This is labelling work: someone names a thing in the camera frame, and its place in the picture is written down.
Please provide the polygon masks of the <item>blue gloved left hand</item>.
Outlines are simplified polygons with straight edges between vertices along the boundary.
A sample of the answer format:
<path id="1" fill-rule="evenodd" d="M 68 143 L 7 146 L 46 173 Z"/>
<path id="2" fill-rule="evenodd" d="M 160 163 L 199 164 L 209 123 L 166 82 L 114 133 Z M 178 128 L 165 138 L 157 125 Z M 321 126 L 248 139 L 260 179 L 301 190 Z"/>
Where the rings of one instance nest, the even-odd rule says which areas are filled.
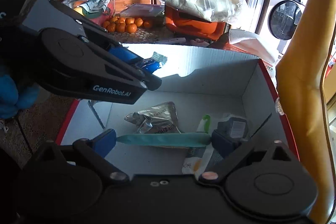
<path id="1" fill-rule="evenodd" d="M 17 115 L 19 110 L 33 106 L 39 95 L 39 86 L 28 86 L 20 92 L 14 80 L 1 66 L 1 119 L 9 119 Z"/>

